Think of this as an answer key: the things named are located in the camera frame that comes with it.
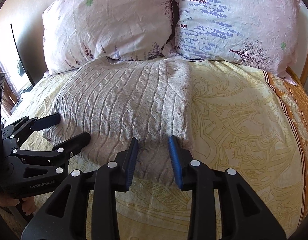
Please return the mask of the person's left hand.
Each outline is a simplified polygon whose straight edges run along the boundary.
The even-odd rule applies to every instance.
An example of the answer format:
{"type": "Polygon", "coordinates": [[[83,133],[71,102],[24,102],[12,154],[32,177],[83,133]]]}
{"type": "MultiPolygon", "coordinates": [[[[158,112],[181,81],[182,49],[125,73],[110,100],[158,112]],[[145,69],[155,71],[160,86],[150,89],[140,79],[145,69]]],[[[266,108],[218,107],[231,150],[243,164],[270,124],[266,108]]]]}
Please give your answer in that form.
{"type": "Polygon", "coordinates": [[[5,193],[0,193],[0,206],[1,207],[10,207],[21,204],[22,211],[25,212],[25,215],[33,214],[36,211],[36,204],[34,197],[23,198],[21,201],[18,199],[11,198],[5,193]]]}

